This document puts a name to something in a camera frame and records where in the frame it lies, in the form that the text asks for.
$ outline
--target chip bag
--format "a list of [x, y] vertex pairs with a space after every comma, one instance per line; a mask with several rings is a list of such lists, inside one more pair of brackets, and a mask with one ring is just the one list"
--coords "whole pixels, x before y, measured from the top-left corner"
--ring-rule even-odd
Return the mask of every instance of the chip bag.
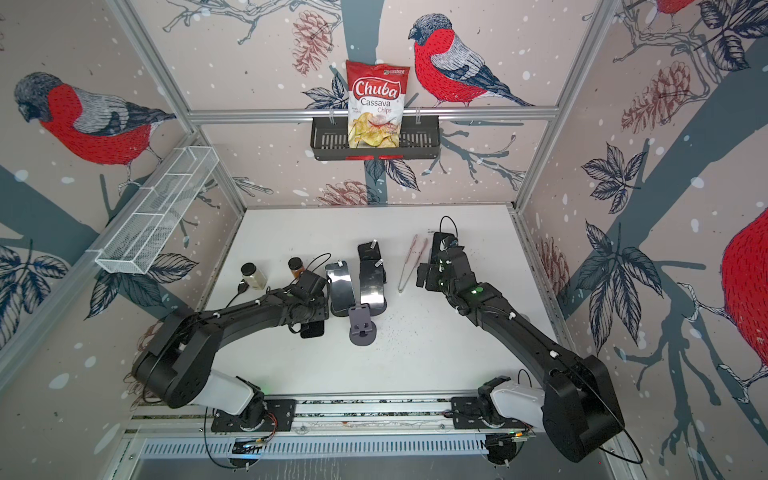
[[347, 137], [351, 148], [400, 146], [409, 67], [346, 61]]

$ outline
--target spice jar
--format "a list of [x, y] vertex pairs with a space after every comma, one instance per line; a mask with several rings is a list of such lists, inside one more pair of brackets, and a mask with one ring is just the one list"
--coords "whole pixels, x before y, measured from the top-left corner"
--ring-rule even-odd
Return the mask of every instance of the spice jar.
[[240, 272], [243, 274], [243, 280], [245, 280], [251, 288], [256, 290], [264, 290], [266, 287], [266, 277], [261, 270], [256, 268], [256, 265], [252, 263], [244, 263], [240, 268]]
[[299, 257], [294, 257], [288, 260], [288, 268], [290, 268], [293, 278], [299, 278], [299, 275], [305, 270], [304, 263]]

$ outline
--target white tabletop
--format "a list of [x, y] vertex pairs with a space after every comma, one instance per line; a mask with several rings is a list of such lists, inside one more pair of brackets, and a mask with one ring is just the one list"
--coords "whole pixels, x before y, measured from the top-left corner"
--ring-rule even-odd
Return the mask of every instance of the white tabletop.
[[[451, 392], [477, 389], [498, 375], [514, 378], [522, 368], [515, 355], [457, 314], [441, 293], [417, 288], [415, 273], [405, 291], [397, 292], [413, 236], [423, 238], [428, 230], [437, 230], [443, 215], [458, 225], [459, 243], [478, 281], [502, 291], [518, 312], [554, 339], [504, 205], [248, 210], [208, 309], [222, 308], [232, 298], [243, 263], [255, 263], [275, 288], [293, 279], [290, 257], [301, 257], [307, 265], [323, 252], [332, 253], [332, 260], [347, 261], [358, 296], [357, 245], [372, 239], [379, 241], [386, 268], [388, 306], [373, 317], [378, 333], [371, 346], [353, 345], [349, 318], [331, 315], [319, 338], [302, 339], [281, 326], [238, 339], [217, 353], [214, 368], [241, 376], [268, 395]], [[444, 231], [452, 228], [447, 220], [443, 223]], [[323, 268], [316, 273], [325, 276]], [[236, 303], [261, 295], [263, 291], [248, 290]]]

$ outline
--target white wire basket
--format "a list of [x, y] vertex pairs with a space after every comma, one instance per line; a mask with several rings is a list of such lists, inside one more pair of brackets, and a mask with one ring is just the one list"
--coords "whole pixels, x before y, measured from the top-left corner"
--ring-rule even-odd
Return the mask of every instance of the white wire basket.
[[109, 240], [96, 263], [109, 273], [146, 273], [219, 163], [211, 147], [185, 147]]

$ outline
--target black shelf basket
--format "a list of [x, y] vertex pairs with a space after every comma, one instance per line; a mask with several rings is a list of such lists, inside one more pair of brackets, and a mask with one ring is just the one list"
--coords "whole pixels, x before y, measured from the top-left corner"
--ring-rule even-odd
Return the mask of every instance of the black shelf basket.
[[434, 160], [440, 155], [440, 128], [437, 115], [402, 118], [400, 146], [394, 148], [349, 148], [346, 117], [312, 119], [310, 145], [315, 159], [330, 160]]

